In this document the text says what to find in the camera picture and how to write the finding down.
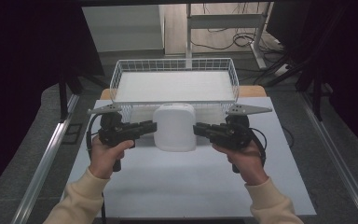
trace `cable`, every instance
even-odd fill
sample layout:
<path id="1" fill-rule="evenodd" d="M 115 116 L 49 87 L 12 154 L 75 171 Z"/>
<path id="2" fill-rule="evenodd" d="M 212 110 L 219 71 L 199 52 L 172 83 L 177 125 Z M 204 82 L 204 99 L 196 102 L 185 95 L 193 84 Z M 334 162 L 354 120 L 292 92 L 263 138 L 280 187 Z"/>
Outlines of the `cable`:
<path id="1" fill-rule="evenodd" d="M 257 75 L 257 76 L 251 76 L 251 77 L 241 78 L 241 79 L 238 79 L 238 81 L 239 81 L 239 82 L 242 82 L 242 81 L 244 81 L 244 80 L 246 80 L 246 79 L 250 79 L 250 78 L 254 78 L 254 77 L 258 77 L 258 75 Z"/>
<path id="2" fill-rule="evenodd" d="M 217 32 L 222 32 L 225 30 L 228 30 L 228 28 L 224 28 L 224 29 L 220 29 L 220 30 L 211 30 L 211 29 L 207 29 L 209 33 L 217 33 Z"/>
<path id="3" fill-rule="evenodd" d="M 252 70 L 247 68 L 235 68 L 235 70 L 247 71 L 247 72 L 264 72 L 264 70 Z"/>
<path id="4" fill-rule="evenodd" d="M 104 196 L 103 196 L 103 207 L 101 208 L 101 218 L 103 220 L 103 224 L 106 224 L 106 209 L 104 204 Z"/>
<path id="5" fill-rule="evenodd" d="M 89 122 L 89 129 L 86 132 L 86 144 L 87 144 L 87 149 L 89 150 L 89 154 L 92 148 L 92 143 L 91 143 L 91 136 L 93 135 L 91 133 L 91 128 L 92 128 L 92 124 L 94 124 L 94 121 L 100 116 L 101 114 L 95 114 L 91 121 Z"/>
<path id="6" fill-rule="evenodd" d="M 245 3 L 243 5 L 243 10 L 242 10 L 242 14 L 248 13 L 248 3 Z"/>
<path id="7" fill-rule="evenodd" d="M 224 47 L 224 48 L 215 48 L 215 47 L 211 47 L 211 46 L 207 46 L 207 45 L 202 45 L 202 44 L 196 44 L 194 43 L 193 41 L 190 41 L 193 45 L 195 46 L 199 46 L 199 47 L 204 47 L 204 48 L 208 48 L 208 49 L 219 49 L 219 50 L 222 50 L 222 49 L 229 49 L 231 46 L 233 46 L 234 44 L 237 45 L 238 47 L 241 47 L 241 48 L 244 48 L 244 47 L 247 47 L 251 44 L 251 41 L 253 41 L 253 39 L 248 36 L 248 35 L 243 35 L 243 34 L 246 34 L 246 33 L 238 33 L 238 34 L 235 34 L 233 37 L 232 37 L 232 43 L 227 46 L 227 47 Z M 241 44 L 238 44 L 236 41 L 238 39 L 250 39 L 251 41 L 249 41 L 248 43 L 244 44 L 244 45 L 241 45 Z"/>
<path id="8" fill-rule="evenodd" d="M 289 52 L 286 52 L 276 63 L 274 63 L 272 66 L 269 67 L 268 70 L 266 70 L 266 72 L 264 72 L 262 75 L 260 75 L 260 77 L 258 77 L 255 81 L 254 81 L 254 85 L 258 85 L 257 81 L 258 80 L 262 80 L 264 77 L 266 77 L 269 74 L 272 74 L 273 72 L 275 72 L 276 70 L 279 69 L 279 67 L 281 67 L 289 58 Z"/>
<path id="9" fill-rule="evenodd" d="M 290 138 L 292 139 L 292 143 L 289 144 L 289 147 L 292 148 L 292 146 L 295 145 L 295 137 L 293 136 L 293 134 L 292 134 L 287 128 L 285 128 L 283 125 L 281 125 L 281 126 L 282 126 L 282 129 L 283 129 L 284 131 L 286 131 L 287 133 L 289 133 Z"/>
<path id="10" fill-rule="evenodd" d="M 266 55 L 268 54 L 283 54 L 283 53 L 278 53 L 278 52 L 264 52 L 264 59 L 267 61 L 267 62 L 270 62 L 270 63 L 276 63 L 277 61 L 272 61 L 271 59 L 267 58 Z"/>
<path id="11" fill-rule="evenodd" d="M 263 36 L 260 37 L 260 40 L 261 40 L 261 42 L 263 42 L 263 45 L 264 45 L 264 46 L 259 45 L 260 48 L 263 48 L 263 49 L 266 49 L 266 50 L 269 50 L 269 51 L 274 51 L 274 52 L 275 52 L 275 51 L 276 51 L 276 52 L 283 52 L 283 50 L 271 49 L 271 48 L 267 45 L 266 41 L 263 39 Z"/>
<path id="12" fill-rule="evenodd" d="M 267 149 L 267 137 L 262 133 L 260 132 L 259 130 L 257 130 L 256 128 L 250 128 L 251 130 L 253 131 L 257 131 L 258 133 L 260 133 L 261 135 L 263 135 L 264 137 L 264 149 Z"/>

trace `white container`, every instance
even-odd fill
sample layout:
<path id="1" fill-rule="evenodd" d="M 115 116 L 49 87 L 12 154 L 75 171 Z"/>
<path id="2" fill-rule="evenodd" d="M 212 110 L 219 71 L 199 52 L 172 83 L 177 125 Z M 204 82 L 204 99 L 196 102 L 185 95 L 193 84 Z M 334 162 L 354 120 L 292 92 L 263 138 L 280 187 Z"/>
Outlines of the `white container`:
<path id="1" fill-rule="evenodd" d="M 196 113 L 189 104 L 161 105 L 153 114 L 157 123 L 154 133 L 156 147 L 163 151 L 187 152 L 196 149 L 197 140 L 193 132 Z"/>

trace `dark background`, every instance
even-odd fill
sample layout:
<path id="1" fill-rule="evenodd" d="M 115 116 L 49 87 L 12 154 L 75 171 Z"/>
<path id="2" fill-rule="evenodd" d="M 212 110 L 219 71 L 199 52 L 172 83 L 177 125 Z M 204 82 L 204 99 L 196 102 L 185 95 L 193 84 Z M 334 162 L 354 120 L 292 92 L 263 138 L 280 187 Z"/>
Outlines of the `dark background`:
<path id="1" fill-rule="evenodd" d="M 0 1 L 0 174 L 34 121 L 43 90 L 60 74 L 78 76 L 74 68 L 103 74 L 80 5 Z"/>
<path id="2" fill-rule="evenodd" d="M 318 58 L 318 70 L 333 92 L 330 103 L 358 137 L 358 1 L 349 4 Z M 271 11 L 267 31 L 291 51 L 301 63 L 325 32 L 333 9 L 345 1 L 277 2 Z"/>

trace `hand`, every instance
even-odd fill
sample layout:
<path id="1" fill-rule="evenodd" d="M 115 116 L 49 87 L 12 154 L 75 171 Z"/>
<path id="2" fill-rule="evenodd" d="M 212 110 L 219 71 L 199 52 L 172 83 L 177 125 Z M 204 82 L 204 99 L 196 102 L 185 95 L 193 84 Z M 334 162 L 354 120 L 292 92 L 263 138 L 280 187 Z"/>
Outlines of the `hand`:
<path id="1" fill-rule="evenodd" d="M 269 179 L 261 164 L 260 152 L 254 141 L 243 150 L 231 150 L 216 144 L 212 147 L 227 155 L 228 161 L 237 166 L 247 185 L 261 185 Z"/>
<path id="2" fill-rule="evenodd" d="M 115 147 L 103 145 L 99 135 L 92 138 L 91 165 L 89 171 L 101 179 L 109 179 L 113 173 L 113 165 L 116 160 L 124 158 L 124 150 L 133 146 L 133 141 L 128 140 Z"/>

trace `white wire basket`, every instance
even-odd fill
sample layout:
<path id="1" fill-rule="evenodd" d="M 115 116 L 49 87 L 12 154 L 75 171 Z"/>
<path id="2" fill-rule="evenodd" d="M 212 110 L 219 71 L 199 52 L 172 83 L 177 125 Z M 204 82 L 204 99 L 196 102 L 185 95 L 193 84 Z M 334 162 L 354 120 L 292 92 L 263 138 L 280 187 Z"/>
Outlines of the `white wire basket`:
<path id="1" fill-rule="evenodd" d="M 198 122 L 219 123 L 238 95 L 229 58 L 120 60 L 110 84 L 126 122 L 150 119 L 162 104 L 186 103 L 195 107 Z"/>

